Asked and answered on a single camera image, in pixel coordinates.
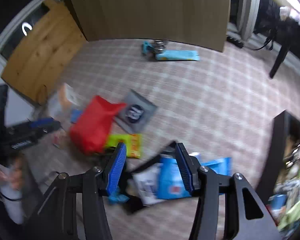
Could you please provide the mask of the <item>person left hand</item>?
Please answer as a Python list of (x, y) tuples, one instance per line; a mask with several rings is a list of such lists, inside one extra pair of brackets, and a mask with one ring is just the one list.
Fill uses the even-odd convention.
[(16, 157), (8, 171), (0, 169), (0, 181), (9, 182), (11, 188), (20, 190), (23, 186), (23, 158)]

